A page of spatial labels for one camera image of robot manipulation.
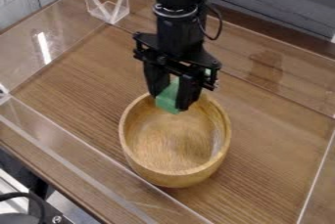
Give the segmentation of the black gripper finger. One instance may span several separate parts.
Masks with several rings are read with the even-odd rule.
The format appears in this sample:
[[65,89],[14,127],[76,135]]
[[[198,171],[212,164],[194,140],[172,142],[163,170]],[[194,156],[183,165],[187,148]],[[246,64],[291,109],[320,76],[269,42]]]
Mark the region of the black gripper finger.
[[170,85],[170,72],[166,66],[144,63],[143,75],[148,94],[155,98]]
[[179,111],[186,111],[198,100],[200,92],[202,74],[187,73],[179,77],[175,106]]

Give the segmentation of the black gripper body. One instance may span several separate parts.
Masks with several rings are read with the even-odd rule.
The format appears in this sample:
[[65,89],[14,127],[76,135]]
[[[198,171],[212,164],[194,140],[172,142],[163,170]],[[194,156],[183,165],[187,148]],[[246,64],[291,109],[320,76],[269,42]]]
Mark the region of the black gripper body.
[[222,22],[218,22],[216,34],[210,36],[204,31],[207,11],[212,11],[219,16],[208,6],[191,6],[179,10],[153,6],[156,32],[133,34],[136,41],[133,57],[143,64],[166,66],[168,71],[178,75],[198,68],[207,68],[211,74],[203,88],[212,90],[220,63],[204,51],[202,44],[204,38],[208,40],[218,38]]

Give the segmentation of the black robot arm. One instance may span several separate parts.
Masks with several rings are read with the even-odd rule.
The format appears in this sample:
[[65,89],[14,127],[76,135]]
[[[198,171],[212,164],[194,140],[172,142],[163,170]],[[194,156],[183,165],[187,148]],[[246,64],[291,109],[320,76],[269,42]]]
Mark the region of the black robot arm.
[[133,57],[141,61],[147,91],[153,105],[183,112],[202,89],[215,88],[219,61],[204,51],[206,0],[155,0],[156,31],[133,34]]

